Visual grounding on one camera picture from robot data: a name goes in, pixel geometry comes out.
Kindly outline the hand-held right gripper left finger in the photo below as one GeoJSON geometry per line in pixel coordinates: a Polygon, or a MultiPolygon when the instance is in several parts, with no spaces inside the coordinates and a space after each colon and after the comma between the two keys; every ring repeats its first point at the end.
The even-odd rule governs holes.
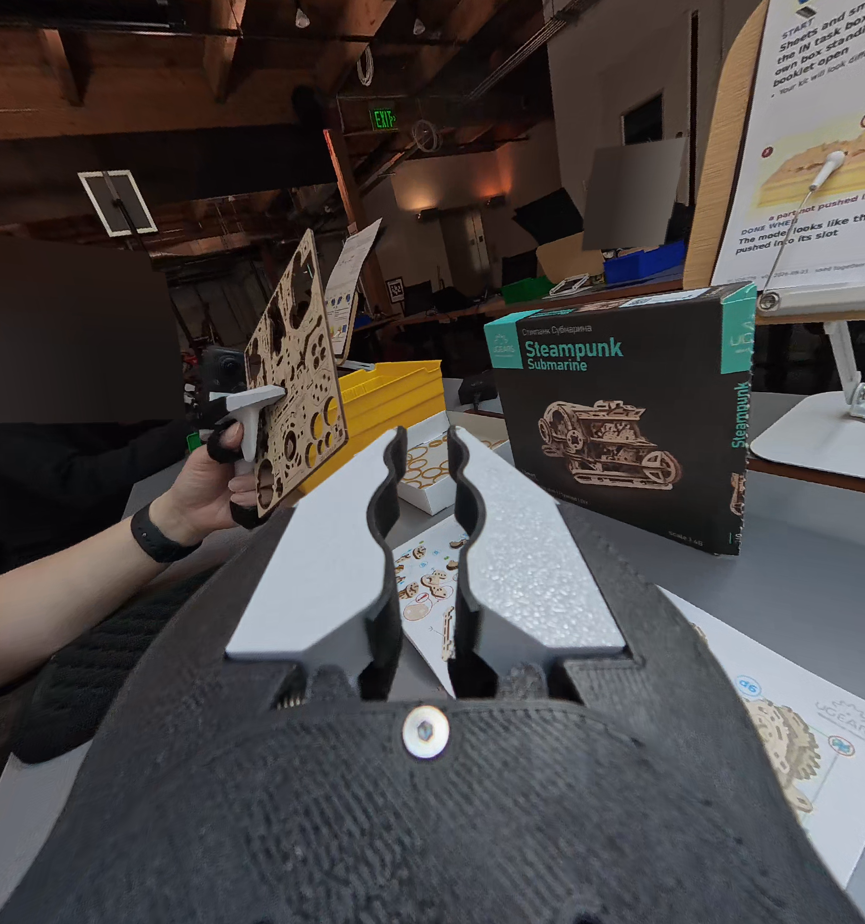
{"type": "Polygon", "coordinates": [[[295,507],[226,646],[240,661],[339,668],[387,699],[403,644],[392,550],[407,430],[392,428],[295,507]]]}

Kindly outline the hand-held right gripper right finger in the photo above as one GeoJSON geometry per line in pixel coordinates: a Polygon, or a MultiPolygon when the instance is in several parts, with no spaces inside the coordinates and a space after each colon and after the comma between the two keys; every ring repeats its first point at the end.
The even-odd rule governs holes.
{"type": "Polygon", "coordinates": [[[450,681],[459,699],[496,693],[515,666],[613,657],[625,640],[554,498],[467,429],[448,432],[458,568],[450,681]]]}

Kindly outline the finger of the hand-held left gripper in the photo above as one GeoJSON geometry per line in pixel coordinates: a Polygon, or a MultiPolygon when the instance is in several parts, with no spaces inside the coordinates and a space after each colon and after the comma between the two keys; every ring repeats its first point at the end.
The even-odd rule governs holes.
{"type": "Polygon", "coordinates": [[[224,394],[226,413],[224,420],[237,419],[242,416],[258,415],[262,408],[269,407],[285,399],[287,391],[278,385],[264,385],[232,394],[224,394]]]}

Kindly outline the laser-cut wooden parts sheet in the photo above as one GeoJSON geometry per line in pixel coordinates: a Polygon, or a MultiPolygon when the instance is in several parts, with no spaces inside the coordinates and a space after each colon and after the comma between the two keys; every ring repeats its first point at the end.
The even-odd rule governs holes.
{"type": "Polygon", "coordinates": [[[258,510],[289,492],[346,445],[343,399],[326,320],[313,232],[301,237],[244,351],[249,389],[278,385],[284,400],[264,412],[256,459],[258,510]]]}

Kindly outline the person's left forearm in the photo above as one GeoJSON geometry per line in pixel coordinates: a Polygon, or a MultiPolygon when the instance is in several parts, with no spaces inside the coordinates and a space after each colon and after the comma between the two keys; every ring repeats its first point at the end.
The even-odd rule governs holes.
{"type": "Polygon", "coordinates": [[[0,576],[0,687],[96,626],[169,563],[139,547],[126,520],[0,576]]]}

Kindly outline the black model kit box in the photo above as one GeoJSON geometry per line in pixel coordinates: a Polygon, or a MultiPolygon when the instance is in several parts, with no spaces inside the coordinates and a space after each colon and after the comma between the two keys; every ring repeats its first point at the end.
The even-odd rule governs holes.
{"type": "Polygon", "coordinates": [[[560,500],[738,556],[757,294],[728,283],[487,323],[516,467],[560,500]]]}

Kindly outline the person's left hand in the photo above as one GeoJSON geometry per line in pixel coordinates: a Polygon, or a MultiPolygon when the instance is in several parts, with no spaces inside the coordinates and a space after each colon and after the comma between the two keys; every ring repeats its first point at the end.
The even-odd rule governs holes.
{"type": "Polygon", "coordinates": [[[251,470],[213,458],[209,447],[195,449],[173,485],[150,504],[149,517],[164,537],[181,546],[200,543],[237,525],[232,506],[255,508],[257,481],[251,470]]]}

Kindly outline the yellow plastic bin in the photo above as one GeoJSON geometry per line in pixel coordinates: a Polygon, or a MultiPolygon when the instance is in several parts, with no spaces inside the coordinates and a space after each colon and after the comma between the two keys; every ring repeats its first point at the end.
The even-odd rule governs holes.
{"type": "Polygon", "coordinates": [[[300,485],[307,493],[384,432],[406,429],[445,411],[438,359],[378,363],[371,371],[350,372],[339,380],[347,441],[300,485]]]}

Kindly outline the white tray with brown rings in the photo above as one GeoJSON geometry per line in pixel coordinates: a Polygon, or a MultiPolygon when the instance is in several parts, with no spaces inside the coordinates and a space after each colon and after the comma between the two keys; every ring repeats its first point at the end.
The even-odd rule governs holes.
{"type": "Polygon", "coordinates": [[[456,484],[448,465],[449,428],[465,428],[510,465],[514,460],[502,417],[442,411],[407,429],[407,463],[397,485],[399,497],[426,514],[437,514],[455,502],[456,484]]]}

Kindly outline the black wristwatch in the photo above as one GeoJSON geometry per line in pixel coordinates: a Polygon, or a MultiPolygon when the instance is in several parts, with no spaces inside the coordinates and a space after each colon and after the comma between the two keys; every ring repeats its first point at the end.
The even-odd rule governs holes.
{"type": "Polygon", "coordinates": [[[136,512],[129,528],[138,548],[161,565],[185,559],[205,538],[191,518],[162,495],[136,512]]]}

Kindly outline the laminated instruction sheet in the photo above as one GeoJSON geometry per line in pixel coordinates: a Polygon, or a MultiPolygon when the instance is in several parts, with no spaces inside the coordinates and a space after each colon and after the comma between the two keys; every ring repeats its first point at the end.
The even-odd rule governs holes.
{"type": "Polygon", "coordinates": [[[328,279],[324,293],[325,314],[337,366],[347,359],[357,313],[358,280],[381,226],[379,218],[350,235],[328,279]]]}
{"type": "Polygon", "coordinates": [[[712,282],[769,275],[865,281],[865,1],[770,3],[712,282]]]}

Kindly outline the open instruction booklet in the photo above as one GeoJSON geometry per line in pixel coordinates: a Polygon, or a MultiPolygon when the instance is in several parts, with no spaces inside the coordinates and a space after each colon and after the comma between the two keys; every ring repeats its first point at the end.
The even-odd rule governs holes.
{"type": "MultiPolygon", "coordinates": [[[[394,549],[407,638],[454,697],[459,552],[467,534],[450,516],[394,549]]],[[[809,673],[669,590],[742,700],[785,799],[811,844],[846,886],[865,849],[865,700],[809,673]]]]}

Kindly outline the white display stand base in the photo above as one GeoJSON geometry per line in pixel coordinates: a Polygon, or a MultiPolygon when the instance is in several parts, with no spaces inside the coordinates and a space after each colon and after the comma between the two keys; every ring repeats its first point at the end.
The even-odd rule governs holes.
{"type": "Polygon", "coordinates": [[[865,382],[846,321],[827,321],[823,328],[841,389],[804,398],[754,439],[750,450],[769,463],[865,480],[865,382]]]}

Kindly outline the blue plastic bin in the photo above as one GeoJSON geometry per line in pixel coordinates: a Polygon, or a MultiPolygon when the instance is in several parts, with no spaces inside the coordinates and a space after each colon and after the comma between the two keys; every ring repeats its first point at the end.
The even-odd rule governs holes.
{"type": "Polygon", "coordinates": [[[661,272],[681,266],[686,258],[682,239],[650,250],[638,249],[603,262],[604,281],[608,285],[636,283],[661,272]]]}

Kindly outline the instruction sheet on white stand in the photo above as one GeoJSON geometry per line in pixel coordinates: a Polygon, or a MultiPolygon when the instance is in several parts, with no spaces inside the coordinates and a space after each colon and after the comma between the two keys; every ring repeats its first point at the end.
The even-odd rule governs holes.
{"type": "MultiPolygon", "coordinates": [[[[685,290],[712,284],[734,198],[747,132],[762,35],[770,3],[763,1],[725,54],[683,275],[685,290]]],[[[782,304],[758,312],[757,324],[865,321],[865,284],[839,290],[785,290],[782,304]]]]}

